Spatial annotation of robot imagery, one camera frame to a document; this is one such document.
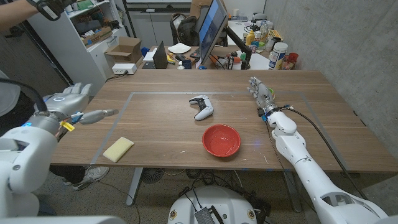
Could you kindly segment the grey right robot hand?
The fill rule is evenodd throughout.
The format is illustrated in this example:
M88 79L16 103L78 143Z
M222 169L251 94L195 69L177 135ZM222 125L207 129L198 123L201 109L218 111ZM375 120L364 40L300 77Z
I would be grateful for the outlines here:
M249 84L250 87L247 87L247 89L256 100L258 107L264 111L264 114L277 109L271 91L260 79L251 77Z

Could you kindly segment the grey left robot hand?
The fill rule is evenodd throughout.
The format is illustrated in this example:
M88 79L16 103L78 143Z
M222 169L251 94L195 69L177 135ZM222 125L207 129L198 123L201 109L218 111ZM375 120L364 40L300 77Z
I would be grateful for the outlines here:
M117 109L84 112L90 101L91 87L91 83L86 85L76 83L67 87L61 93L45 96L44 103L47 105L50 114L55 115L59 121L76 118L83 125L94 124L105 117L119 113Z

